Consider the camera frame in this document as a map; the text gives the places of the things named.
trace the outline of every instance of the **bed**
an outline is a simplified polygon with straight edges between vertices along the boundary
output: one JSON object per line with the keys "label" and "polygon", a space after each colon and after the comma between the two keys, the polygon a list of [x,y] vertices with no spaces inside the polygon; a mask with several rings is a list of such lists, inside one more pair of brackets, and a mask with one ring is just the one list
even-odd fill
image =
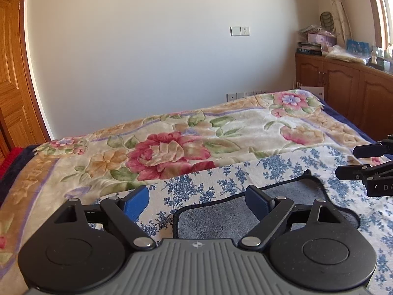
{"label": "bed", "polygon": [[335,205],[359,216],[359,231],[378,254],[369,289],[393,294],[392,199],[368,198],[361,183],[334,176],[337,165],[388,161],[352,155],[355,146],[370,142],[311,93],[290,90],[150,116],[30,148],[1,182],[6,197],[0,209],[0,294],[26,290],[18,251],[66,199],[97,203],[146,185],[150,202],[138,224],[159,242],[172,237],[173,214],[181,207],[223,199],[250,184],[288,180],[307,169]]}

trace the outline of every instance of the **stack of books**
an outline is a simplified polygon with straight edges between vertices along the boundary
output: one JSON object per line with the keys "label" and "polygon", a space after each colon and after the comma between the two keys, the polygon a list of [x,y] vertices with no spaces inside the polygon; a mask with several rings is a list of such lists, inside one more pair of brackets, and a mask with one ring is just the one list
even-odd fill
{"label": "stack of books", "polygon": [[308,55],[322,55],[321,45],[312,42],[298,42],[297,53]]}

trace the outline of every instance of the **cabinet top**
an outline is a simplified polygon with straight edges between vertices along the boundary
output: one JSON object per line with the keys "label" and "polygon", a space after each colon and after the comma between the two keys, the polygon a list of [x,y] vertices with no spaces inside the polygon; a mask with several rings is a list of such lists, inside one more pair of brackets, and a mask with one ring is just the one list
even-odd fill
{"label": "cabinet top", "polygon": [[391,80],[393,82],[393,75],[392,74],[386,73],[384,71],[377,70],[372,67],[365,66],[365,65],[362,65],[359,63],[335,60],[335,59],[327,58],[325,56],[320,56],[320,55],[306,55],[306,54],[299,54],[299,53],[296,53],[295,57],[301,58],[301,59],[310,59],[310,60],[314,60],[314,61],[322,61],[322,62],[333,63],[333,64],[337,64],[337,65],[341,65],[341,66],[346,66],[347,68],[352,68],[352,69],[359,70],[361,72],[373,74],[373,75],[379,76],[381,78],[386,78],[386,79]]}

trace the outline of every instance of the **red fabric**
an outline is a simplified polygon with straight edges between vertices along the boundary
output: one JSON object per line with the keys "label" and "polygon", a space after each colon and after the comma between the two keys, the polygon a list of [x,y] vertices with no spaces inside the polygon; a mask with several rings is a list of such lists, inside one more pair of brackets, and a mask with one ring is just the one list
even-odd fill
{"label": "red fabric", "polygon": [[21,147],[15,147],[9,152],[5,160],[0,166],[0,180],[2,179],[3,175],[5,172],[8,170],[8,168],[11,166],[12,162],[15,160],[15,158],[18,157],[18,155],[23,151],[23,148]]}

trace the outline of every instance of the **beige curtain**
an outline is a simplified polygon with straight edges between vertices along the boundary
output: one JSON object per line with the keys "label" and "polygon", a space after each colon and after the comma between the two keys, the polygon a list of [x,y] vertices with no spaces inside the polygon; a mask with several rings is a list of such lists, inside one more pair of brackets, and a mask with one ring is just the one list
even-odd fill
{"label": "beige curtain", "polygon": [[332,15],[335,21],[335,33],[337,35],[337,43],[346,47],[348,39],[352,39],[351,28],[347,14],[341,0],[330,0],[332,2]]}

